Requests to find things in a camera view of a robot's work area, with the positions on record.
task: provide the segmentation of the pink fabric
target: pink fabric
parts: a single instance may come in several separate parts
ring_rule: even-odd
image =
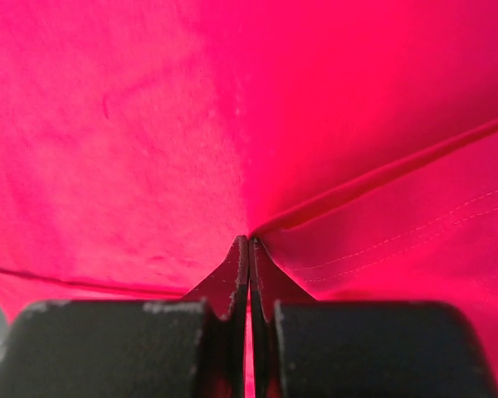
[[[459,305],[498,375],[498,2],[0,2],[9,318],[252,231],[323,299]]]

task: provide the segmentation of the red fabric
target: red fabric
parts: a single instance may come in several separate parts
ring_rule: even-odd
[[[498,2],[0,2],[9,318],[252,231],[320,298],[459,305],[498,376]]]

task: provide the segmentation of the red cloth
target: red cloth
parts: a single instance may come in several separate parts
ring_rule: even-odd
[[[460,306],[498,376],[498,2],[0,2],[9,318],[254,230],[320,298]]]

